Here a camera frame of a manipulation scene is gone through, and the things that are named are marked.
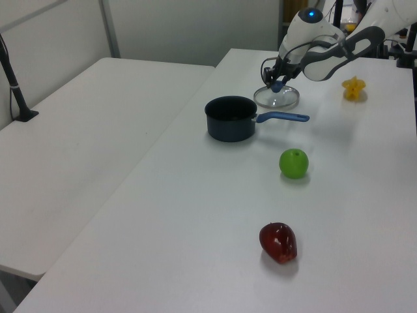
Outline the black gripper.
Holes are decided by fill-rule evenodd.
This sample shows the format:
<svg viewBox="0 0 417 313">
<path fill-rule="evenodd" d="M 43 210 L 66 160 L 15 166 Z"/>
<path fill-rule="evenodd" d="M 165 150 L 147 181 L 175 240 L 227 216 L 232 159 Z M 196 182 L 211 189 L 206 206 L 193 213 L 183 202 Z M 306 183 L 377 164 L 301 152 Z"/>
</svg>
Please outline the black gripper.
<svg viewBox="0 0 417 313">
<path fill-rule="evenodd" d="M 296 78 L 301 73 L 299 64 L 292 64 L 288 58 L 282 59 L 278 57 L 273 67 L 265 67 L 263 69 L 263 82 L 269 89 L 278 89 L 281 77 L 281 83 L 286 85 L 291 79 Z"/>
</svg>

